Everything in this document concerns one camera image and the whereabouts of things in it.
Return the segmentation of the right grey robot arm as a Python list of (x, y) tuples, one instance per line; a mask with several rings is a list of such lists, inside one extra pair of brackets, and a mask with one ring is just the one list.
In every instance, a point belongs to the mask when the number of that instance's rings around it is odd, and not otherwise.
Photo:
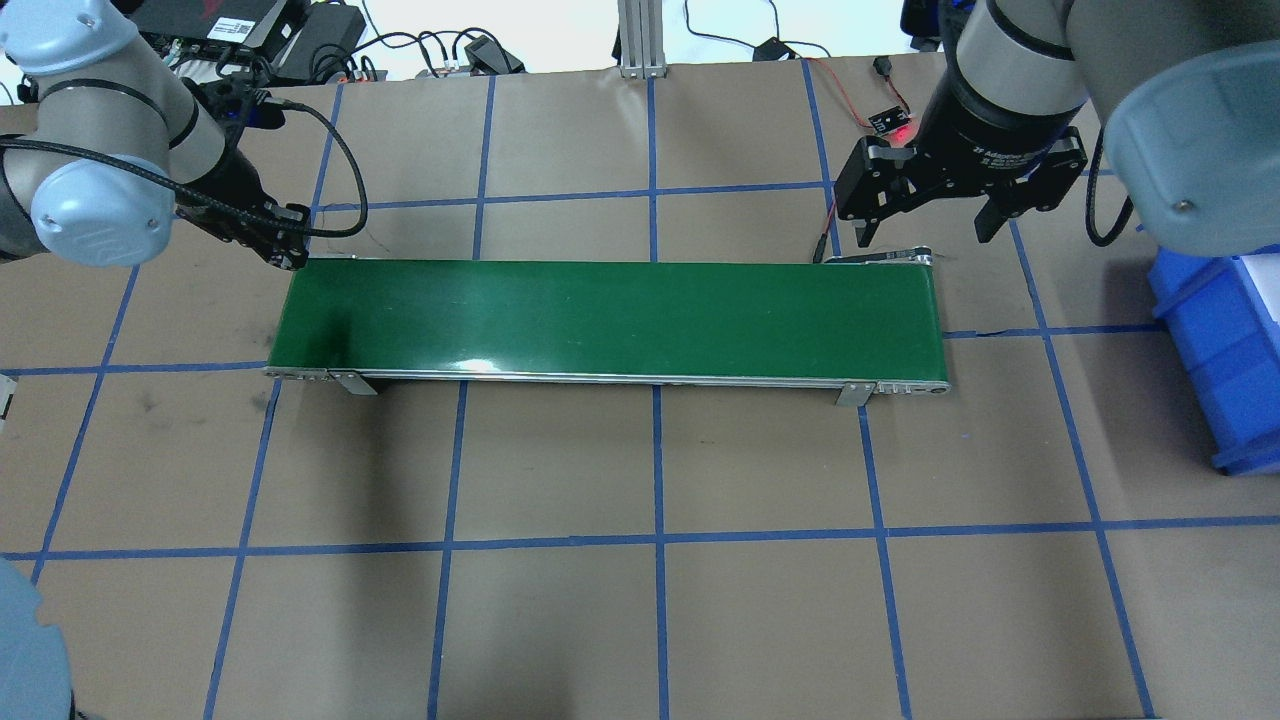
[(941, 199), (986, 199), (983, 243), (1055, 209), (1085, 170), (1087, 104), (1121, 219), (1192, 256), (1277, 243), (1275, 1), (978, 1), (945, 55), (914, 138), (860, 138), (836, 181), (860, 246)]

